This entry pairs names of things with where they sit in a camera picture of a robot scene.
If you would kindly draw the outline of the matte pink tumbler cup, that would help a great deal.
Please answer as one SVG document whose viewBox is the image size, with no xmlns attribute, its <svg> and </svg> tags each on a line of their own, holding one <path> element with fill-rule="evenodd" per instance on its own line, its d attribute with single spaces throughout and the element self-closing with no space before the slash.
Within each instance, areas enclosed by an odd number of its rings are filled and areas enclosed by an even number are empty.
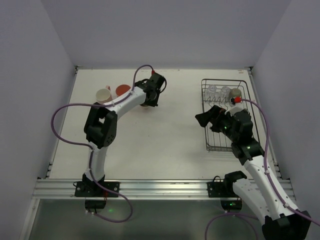
<svg viewBox="0 0 320 240">
<path fill-rule="evenodd" d="M 127 84 L 121 84 L 119 85 L 116 90 L 115 90 L 115 93 L 118 97 L 122 96 L 123 94 L 125 94 L 126 92 L 130 91 L 131 90 L 131 86 L 130 85 L 127 85 Z"/>
</svg>

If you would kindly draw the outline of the glossy pink handled mug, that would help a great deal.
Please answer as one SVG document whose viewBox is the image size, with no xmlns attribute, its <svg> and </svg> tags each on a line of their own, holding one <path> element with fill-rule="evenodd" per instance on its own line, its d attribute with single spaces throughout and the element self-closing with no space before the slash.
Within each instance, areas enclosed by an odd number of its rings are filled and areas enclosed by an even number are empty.
<svg viewBox="0 0 320 240">
<path fill-rule="evenodd" d="M 99 104 L 111 102 L 113 97 L 110 86 L 106 85 L 105 88 L 99 89 L 95 94 L 95 99 Z"/>
</svg>

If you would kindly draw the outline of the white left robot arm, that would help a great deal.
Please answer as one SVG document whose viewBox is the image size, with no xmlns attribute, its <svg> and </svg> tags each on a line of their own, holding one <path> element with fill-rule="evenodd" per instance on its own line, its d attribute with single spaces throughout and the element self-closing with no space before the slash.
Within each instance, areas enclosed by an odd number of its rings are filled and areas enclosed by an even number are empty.
<svg viewBox="0 0 320 240">
<path fill-rule="evenodd" d="M 138 105 L 156 107 L 161 87 L 167 85 L 167 80 L 155 71 L 150 78 L 140 80 L 122 96 L 116 99 L 117 103 L 111 106 L 103 104 L 101 107 L 92 107 L 89 111 L 84 133 L 86 140 L 92 147 L 89 154 L 88 167 L 82 175 L 82 180 L 75 184 L 77 197 L 105 197 L 107 194 L 95 182 L 111 189 L 104 183 L 105 160 L 107 150 L 116 138 L 118 120 Z"/>
</svg>

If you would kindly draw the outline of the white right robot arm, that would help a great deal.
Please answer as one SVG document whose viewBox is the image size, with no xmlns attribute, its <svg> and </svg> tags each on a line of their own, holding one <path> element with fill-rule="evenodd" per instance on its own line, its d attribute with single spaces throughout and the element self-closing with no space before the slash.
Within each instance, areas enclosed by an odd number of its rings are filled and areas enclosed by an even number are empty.
<svg viewBox="0 0 320 240">
<path fill-rule="evenodd" d="M 250 113 L 239 105 L 226 110 L 214 105 L 195 116 L 201 127 L 224 134 L 231 141 L 233 155 L 249 172 L 257 188 L 253 188 L 242 171 L 225 175 L 228 192 L 239 196 L 261 223 L 266 240 L 304 240 L 311 225 L 307 211 L 300 211 L 290 199 L 267 160 L 267 147 L 253 137 Z"/>
</svg>

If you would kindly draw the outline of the clear glass cup left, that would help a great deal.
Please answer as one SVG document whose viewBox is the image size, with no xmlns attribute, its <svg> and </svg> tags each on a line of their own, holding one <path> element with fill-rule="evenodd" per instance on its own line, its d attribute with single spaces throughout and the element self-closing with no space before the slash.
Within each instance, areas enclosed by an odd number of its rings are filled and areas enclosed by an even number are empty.
<svg viewBox="0 0 320 240">
<path fill-rule="evenodd" d="M 207 86 L 204 92 L 204 99 L 207 101 L 213 101 L 217 95 L 217 86 L 210 84 Z"/>
</svg>

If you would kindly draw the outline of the clear glass cup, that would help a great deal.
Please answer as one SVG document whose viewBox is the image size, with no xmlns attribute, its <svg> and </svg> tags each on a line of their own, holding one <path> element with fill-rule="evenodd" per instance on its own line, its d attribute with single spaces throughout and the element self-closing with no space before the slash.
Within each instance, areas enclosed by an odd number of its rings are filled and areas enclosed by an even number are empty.
<svg viewBox="0 0 320 240">
<path fill-rule="evenodd" d="M 210 84 L 207 86 L 204 92 L 204 99 L 207 101 L 213 101 L 217 95 L 217 86 Z"/>
<path fill-rule="evenodd" d="M 219 91 L 219 97 L 221 100 L 228 100 L 231 89 L 228 86 L 223 86 Z"/>
</svg>

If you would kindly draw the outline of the clear glass cup right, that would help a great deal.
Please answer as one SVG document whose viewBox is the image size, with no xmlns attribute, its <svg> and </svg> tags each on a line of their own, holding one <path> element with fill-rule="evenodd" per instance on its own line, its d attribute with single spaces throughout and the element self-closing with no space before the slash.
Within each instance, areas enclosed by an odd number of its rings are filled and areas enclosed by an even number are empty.
<svg viewBox="0 0 320 240">
<path fill-rule="evenodd" d="M 231 89 L 228 86 L 223 86 L 219 91 L 219 97 L 221 100 L 228 100 Z"/>
</svg>

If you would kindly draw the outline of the grey-beige speckled cup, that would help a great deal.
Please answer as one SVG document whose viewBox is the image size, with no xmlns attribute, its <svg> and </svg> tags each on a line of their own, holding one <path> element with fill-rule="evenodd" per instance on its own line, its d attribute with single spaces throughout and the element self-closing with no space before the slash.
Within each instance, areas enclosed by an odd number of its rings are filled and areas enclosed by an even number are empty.
<svg viewBox="0 0 320 240">
<path fill-rule="evenodd" d="M 232 99 L 237 97 L 242 97 L 242 91 L 239 88 L 232 88 L 229 93 L 229 98 Z"/>
</svg>

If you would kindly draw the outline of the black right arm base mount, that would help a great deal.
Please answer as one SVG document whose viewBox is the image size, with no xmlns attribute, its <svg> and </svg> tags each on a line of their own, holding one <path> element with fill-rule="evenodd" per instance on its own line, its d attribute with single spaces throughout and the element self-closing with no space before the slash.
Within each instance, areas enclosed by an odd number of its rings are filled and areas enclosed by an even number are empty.
<svg viewBox="0 0 320 240">
<path fill-rule="evenodd" d="M 243 207 L 242 199 L 233 191 L 233 183 L 240 179 L 247 179 L 242 171 L 227 173 L 224 178 L 216 175 L 208 181 L 207 195 L 209 198 L 218 198 L 223 210 L 227 212 L 239 212 Z"/>
</svg>

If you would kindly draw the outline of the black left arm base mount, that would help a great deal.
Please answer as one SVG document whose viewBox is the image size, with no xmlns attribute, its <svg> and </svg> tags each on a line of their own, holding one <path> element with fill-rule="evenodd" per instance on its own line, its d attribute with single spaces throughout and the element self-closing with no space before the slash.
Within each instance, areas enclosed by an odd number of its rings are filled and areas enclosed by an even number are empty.
<svg viewBox="0 0 320 240">
<path fill-rule="evenodd" d="M 116 194 L 102 189 L 95 182 L 88 179 L 85 174 L 82 175 L 82 180 L 73 183 L 75 187 L 74 196 L 86 198 L 84 202 L 85 209 L 95 213 L 105 208 L 108 197 L 117 198 L 117 193 L 120 189 L 119 182 L 105 181 L 105 177 L 99 180 L 98 183 L 104 188 L 116 192 Z"/>
</svg>

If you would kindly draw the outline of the aluminium mounting rail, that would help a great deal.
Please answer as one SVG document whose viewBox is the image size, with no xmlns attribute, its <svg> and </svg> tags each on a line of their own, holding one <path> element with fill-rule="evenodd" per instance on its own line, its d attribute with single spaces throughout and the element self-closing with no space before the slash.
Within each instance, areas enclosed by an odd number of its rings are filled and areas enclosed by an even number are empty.
<svg viewBox="0 0 320 240">
<path fill-rule="evenodd" d="M 39 179 L 32 198 L 40 200 L 102 200 L 102 197 L 76 197 L 76 179 Z M 208 179 L 200 180 L 118 180 L 119 193 L 129 200 L 219 200 L 209 197 Z"/>
</svg>

